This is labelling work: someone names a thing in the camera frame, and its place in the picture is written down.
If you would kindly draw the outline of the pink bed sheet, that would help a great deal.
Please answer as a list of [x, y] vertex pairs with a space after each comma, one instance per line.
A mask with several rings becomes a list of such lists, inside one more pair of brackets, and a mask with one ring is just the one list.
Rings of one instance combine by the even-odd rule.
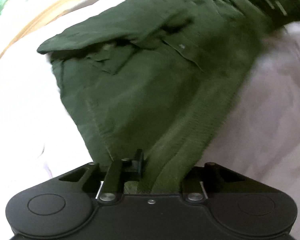
[[[124, 0], [100, 0], [19, 40], [0, 60], [0, 239], [16, 193], [91, 161], [62, 106], [41, 42]], [[292, 196], [300, 239], [300, 23], [267, 39], [238, 105], [203, 156]]]

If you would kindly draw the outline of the dark green corduroy shirt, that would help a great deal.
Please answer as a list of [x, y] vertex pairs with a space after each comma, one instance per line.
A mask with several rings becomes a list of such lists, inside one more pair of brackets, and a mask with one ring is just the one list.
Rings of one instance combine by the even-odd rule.
[[270, 28], [248, 0], [125, 0], [37, 51], [93, 160], [141, 149], [132, 190], [168, 193], [226, 120]]

